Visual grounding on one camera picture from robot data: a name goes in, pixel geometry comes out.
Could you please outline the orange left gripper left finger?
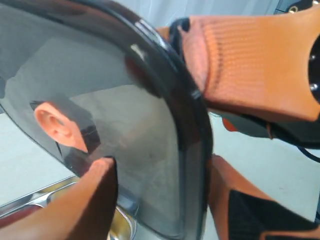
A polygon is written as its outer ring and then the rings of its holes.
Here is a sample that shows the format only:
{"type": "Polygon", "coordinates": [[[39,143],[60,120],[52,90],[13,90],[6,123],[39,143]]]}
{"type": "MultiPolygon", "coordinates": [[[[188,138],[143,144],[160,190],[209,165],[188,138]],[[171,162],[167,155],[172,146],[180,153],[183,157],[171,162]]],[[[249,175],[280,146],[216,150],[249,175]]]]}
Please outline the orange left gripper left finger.
{"type": "Polygon", "coordinates": [[[118,197],[112,158],[92,163],[88,172],[47,207],[0,230],[2,240],[105,240],[118,197]]]}

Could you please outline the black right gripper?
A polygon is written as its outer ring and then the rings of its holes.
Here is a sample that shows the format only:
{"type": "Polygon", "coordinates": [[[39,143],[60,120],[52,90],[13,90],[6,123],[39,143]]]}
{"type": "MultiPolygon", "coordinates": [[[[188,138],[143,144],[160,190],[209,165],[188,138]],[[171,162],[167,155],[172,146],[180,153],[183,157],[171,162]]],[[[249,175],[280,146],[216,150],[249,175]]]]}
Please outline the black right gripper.
{"type": "Polygon", "coordinates": [[[182,50],[208,106],[267,122],[316,121],[320,13],[303,10],[319,5],[280,0],[275,15],[191,16],[182,50]]]}

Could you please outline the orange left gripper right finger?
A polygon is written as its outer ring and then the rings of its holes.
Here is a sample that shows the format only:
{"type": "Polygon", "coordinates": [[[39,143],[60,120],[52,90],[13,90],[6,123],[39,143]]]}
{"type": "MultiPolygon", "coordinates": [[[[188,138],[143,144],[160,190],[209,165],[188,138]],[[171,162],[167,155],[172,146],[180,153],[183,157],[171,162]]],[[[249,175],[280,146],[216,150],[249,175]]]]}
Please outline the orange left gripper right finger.
{"type": "Polygon", "coordinates": [[[220,240],[318,240],[320,225],[282,206],[213,155],[208,205],[220,240]]]}

